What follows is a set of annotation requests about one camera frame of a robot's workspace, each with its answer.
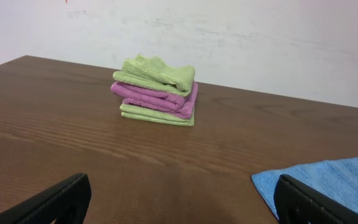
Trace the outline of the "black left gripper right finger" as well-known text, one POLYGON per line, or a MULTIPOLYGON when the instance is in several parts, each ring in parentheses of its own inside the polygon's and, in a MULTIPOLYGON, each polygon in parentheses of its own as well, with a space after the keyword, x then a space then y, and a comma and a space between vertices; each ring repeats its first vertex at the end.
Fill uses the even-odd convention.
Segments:
POLYGON ((279 224, 358 224, 358 213, 287 174, 273 199, 279 224))

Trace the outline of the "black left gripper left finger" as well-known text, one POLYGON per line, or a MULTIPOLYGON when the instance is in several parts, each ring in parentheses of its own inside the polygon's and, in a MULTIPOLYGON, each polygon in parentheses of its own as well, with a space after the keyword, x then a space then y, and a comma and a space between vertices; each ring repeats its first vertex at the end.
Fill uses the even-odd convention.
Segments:
POLYGON ((83 224, 91 200, 85 173, 77 173, 0 213, 0 224, 83 224))

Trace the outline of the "blue microfiber cloth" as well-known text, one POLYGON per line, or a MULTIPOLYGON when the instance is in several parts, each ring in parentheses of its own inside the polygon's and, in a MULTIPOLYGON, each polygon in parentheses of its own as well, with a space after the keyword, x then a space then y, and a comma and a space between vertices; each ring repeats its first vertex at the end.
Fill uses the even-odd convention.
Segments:
POLYGON ((298 164, 286 169, 266 170, 252 175, 255 188, 276 218, 278 215, 273 194, 282 174, 296 178, 358 213, 358 157, 298 164))

